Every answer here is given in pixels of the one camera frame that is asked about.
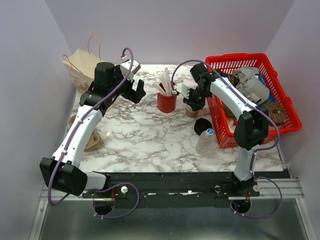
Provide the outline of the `dark chip canister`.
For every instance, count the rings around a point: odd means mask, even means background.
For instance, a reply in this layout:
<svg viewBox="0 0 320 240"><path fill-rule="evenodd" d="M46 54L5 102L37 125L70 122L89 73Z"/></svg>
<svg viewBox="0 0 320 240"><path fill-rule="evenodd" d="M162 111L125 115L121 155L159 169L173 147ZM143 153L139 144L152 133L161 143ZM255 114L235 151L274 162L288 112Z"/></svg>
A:
<svg viewBox="0 0 320 240"><path fill-rule="evenodd" d="M230 81L230 83L236 87L238 85L238 83L240 82L240 80L233 74L228 74L225 73L223 71L221 71L220 69L217 70L217 72L224 78L228 78L228 80Z"/></svg>

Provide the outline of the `clear plastic water bottle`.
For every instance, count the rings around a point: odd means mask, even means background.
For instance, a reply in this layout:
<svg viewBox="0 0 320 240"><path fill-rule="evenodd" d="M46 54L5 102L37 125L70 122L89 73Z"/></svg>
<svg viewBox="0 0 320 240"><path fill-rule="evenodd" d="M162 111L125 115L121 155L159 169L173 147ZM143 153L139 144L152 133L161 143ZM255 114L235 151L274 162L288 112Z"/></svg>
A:
<svg viewBox="0 0 320 240"><path fill-rule="evenodd" d="M212 128L208 128L200 134L195 151L200 156L205 156L211 150L215 140L215 133Z"/></svg>

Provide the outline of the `red straw cup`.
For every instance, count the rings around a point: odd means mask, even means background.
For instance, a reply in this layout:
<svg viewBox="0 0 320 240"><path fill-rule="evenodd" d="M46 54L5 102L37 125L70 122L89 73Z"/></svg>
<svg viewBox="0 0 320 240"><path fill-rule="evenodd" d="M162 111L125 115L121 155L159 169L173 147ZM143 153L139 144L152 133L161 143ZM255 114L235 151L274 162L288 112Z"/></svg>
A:
<svg viewBox="0 0 320 240"><path fill-rule="evenodd" d="M164 96L160 93L157 93L157 108L162 113L171 113L176 109L177 96Z"/></svg>

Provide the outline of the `stack of black lids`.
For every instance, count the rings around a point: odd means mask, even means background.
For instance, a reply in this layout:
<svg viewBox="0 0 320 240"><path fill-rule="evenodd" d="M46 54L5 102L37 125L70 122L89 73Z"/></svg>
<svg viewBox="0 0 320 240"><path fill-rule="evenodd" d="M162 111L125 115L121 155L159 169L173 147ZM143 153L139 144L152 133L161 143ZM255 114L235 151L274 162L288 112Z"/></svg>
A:
<svg viewBox="0 0 320 240"><path fill-rule="evenodd" d="M209 120L205 119L205 118L199 118L195 121L194 123L194 132L197 135L201 135L202 132L206 131L207 129L211 129L212 128L212 124Z"/></svg>

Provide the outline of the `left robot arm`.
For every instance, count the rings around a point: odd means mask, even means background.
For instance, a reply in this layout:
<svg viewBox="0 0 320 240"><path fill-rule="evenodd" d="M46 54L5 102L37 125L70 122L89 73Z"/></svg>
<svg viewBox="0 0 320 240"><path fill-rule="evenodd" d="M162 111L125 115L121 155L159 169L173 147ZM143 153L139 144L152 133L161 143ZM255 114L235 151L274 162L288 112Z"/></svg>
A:
<svg viewBox="0 0 320 240"><path fill-rule="evenodd" d="M110 194L111 185L105 175L80 170L81 158L96 126L117 97L137 104L145 96L143 80L133 89L134 75L140 68L136 60L96 65L94 80L80 97L77 115L65 139L50 158L44 157L39 164L47 187L74 196L86 190L93 190L101 198Z"/></svg>

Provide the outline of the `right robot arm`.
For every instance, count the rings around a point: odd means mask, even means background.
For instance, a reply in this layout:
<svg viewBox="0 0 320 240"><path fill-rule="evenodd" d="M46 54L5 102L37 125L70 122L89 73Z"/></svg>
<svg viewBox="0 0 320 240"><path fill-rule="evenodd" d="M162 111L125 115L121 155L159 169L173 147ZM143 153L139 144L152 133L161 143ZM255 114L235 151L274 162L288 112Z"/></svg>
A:
<svg viewBox="0 0 320 240"><path fill-rule="evenodd" d="M215 95L237 119L233 135L238 145L238 160L232 174L230 191L236 196L241 196L254 182L256 153L262 150L261 145L269 135L268 123L271 119L268 109L248 100L231 83L229 76L215 69L208 71L203 62L195 64L190 73L197 87L180 93L183 95L183 102L193 112L203 109L205 98Z"/></svg>

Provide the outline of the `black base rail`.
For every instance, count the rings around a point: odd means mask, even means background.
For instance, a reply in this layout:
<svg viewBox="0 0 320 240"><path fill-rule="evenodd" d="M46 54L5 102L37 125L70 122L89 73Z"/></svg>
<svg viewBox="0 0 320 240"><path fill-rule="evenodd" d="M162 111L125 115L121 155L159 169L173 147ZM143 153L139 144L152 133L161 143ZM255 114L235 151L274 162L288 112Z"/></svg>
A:
<svg viewBox="0 0 320 240"><path fill-rule="evenodd" d="M105 173L106 192L92 190L85 199L114 199L118 208L227 208L229 198L258 197L255 180L239 181L232 172L119 172Z"/></svg>

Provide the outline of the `cardboard cup carrier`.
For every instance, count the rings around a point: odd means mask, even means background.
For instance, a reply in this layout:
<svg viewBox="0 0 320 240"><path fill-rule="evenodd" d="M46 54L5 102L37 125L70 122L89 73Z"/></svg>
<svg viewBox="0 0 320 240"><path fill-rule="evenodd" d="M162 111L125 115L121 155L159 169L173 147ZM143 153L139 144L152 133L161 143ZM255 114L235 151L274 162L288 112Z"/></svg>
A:
<svg viewBox="0 0 320 240"><path fill-rule="evenodd" d="M102 143L101 136L98 133L98 131L94 129L84 148L84 151L85 152L95 151L101 145L101 143Z"/></svg>

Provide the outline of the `paper takeout bag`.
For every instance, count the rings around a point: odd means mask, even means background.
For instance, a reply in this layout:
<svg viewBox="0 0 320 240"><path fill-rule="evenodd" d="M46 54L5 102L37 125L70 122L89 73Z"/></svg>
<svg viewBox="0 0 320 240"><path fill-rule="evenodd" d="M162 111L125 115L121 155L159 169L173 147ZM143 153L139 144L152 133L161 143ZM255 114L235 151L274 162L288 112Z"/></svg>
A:
<svg viewBox="0 0 320 240"><path fill-rule="evenodd" d="M98 56L90 51L90 41L97 38ZM62 63L69 77L80 93L85 93L95 78L96 65L103 62L101 58L101 40L98 35L92 35L87 41L87 50L77 49L73 55L62 55Z"/></svg>

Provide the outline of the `red plastic basket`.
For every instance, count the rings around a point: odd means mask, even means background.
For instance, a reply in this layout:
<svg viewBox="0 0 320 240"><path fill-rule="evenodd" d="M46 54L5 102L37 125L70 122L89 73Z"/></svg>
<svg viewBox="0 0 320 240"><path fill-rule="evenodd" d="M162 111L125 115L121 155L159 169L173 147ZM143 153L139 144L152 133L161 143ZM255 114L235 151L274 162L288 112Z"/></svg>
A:
<svg viewBox="0 0 320 240"><path fill-rule="evenodd" d="M292 100L284 92L278 80L278 73L273 68L267 55L264 53L230 53L208 56L205 61L214 69L221 70L227 74L232 74L234 70L241 67L257 68L259 70L259 80L269 89L268 100L280 104L286 111L285 121L280 125L279 133L284 135L286 133L299 131L302 128L302 123L294 109ZM215 95L207 98L207 103L218 146L221 149L236 148L238 145L229 127L229 120L223 110L223 103Z"/></svg>

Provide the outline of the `grey crumpled bag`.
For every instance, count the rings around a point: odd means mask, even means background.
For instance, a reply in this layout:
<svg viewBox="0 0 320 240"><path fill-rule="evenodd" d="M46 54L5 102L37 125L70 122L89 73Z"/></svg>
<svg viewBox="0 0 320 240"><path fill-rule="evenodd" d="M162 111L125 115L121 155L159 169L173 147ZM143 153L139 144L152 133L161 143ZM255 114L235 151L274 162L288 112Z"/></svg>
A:
<svg viewBox="0 0 320 240"><path fill-rule="evenodd" d="M266 102L270 94L270 90L259 80L259 73L256 67L240 67L232 72L239 79L236 89L258 106Z"/></svg>

